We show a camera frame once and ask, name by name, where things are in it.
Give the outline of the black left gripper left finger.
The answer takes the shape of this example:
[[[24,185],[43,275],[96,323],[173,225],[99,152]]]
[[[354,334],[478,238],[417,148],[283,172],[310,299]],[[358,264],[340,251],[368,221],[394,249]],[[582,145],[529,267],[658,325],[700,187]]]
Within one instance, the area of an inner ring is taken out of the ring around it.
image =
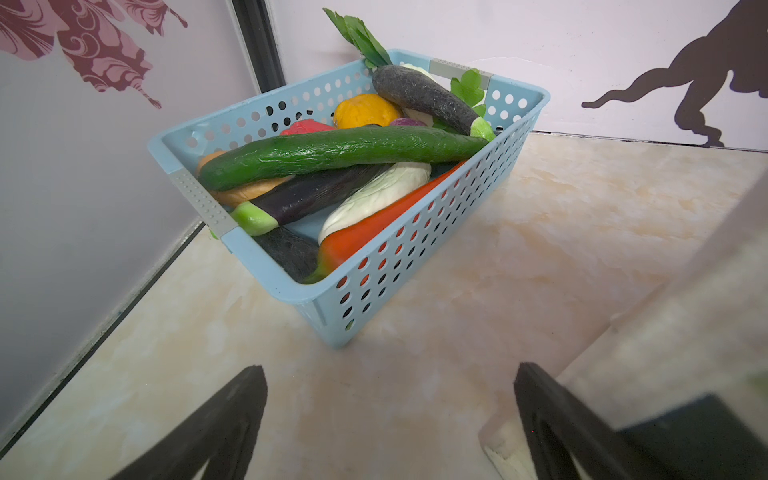
[[[249,366],[115,479],[243,479],[257,443],[268,385]]]

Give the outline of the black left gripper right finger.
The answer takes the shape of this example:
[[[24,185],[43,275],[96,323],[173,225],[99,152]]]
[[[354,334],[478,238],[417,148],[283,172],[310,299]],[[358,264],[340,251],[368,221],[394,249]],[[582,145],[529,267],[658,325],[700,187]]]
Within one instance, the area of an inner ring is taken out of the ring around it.
[[[670,479],[535,363],[519,366],[514,391],[539,479]]]

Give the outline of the beige canvas grocery bag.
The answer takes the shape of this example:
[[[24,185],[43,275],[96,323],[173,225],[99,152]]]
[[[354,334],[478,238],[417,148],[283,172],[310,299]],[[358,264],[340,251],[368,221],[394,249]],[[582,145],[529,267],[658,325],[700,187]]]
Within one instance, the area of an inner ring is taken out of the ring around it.
[[[674,278],[549,375],[670,479],[765,478],[766,179]],[[517,401],[479,437],[501,477],[539,479]]]

